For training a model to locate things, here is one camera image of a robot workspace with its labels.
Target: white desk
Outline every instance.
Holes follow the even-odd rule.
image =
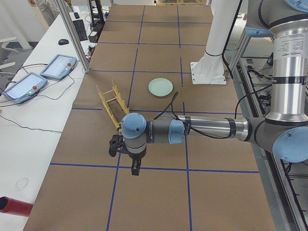
[[[90,27],[86,21],[84,22],[89,34]],[[70,43],[59,46],[59,39],[68,39]],[[84,51],[87,50],[89,45],[95,46],[88,40],[81,42],[81,44]],[[46,32],[24,65],[47,64],[59,53],[77,57],[60,16]],[[43,66],[32,67],[27,71],[39,74],[42,69]],[[25,75],[25,71],[20,70],[14,77],[14,81]],[[75,83],[60,99],[50,100],[46,97],[36,97],[26,103],[10,107],[1,106],[10,105],[13,102],[0,103],[1,115],[22,126],[62,131],[84,77],[80,63],[70,76],[75,80]],[[54,82],[48,80],[46,87]],[[71,78],[66,77],[39,95],[57,98],[72,82]],[[0,102],[6,100],[4,96],[0,97]],[[0,196],[34,203],[60,136],[60,133],[20,128],[0,118]],[[27,181],[28,184],[24,188],[22,188],[22,185],[18,185],[19,188],[16,186],[18,182],[25,184]],[[27,218],[25,217],[0,214],[0,229],[3,231],[21,231],[26,221]]]

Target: red cylinder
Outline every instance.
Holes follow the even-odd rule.
[[[6,196],[0,197],[0,213],[28,217],[33,204],[15,200]]]

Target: light green plate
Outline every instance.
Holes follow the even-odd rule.
[[[163,97],[172,92],[172,83],[165,78],[156,78],[149,83],[149,91],[155,96]]]

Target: person's leg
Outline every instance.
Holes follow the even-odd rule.
[[[42,15],[49,26],[54,22],[55,16],[52,13],[52,10],[47,3],[47,0],[36,0],[37,6],[42,12]]]
[[[56,3],[54,3],[54,0],[47,0],[47,3],[49,4],[49,7],[51,9],[54,18],[56,18],[59,15],[59,10],[57,8]]]

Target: blue joint cap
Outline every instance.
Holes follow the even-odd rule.
[[[273,145],[273,154],[285,161],[298,163],[308,159],[308,127],[284,132]]]
[[[273,37],[274,35],[268,29],[246,27],[246,35],[254,38]]]
[[[169,143],[182,143],[184,139],[184,124],[180,120],[173,119],[169,126]]]
[[[294,10],[308,13],[308,1],[307,0],[285,0],[286,3]]]
[[[129,113],[123,117],[121,129],[124,138],[133,139],[143,134],[146,128],[146,120],[139,113]]]

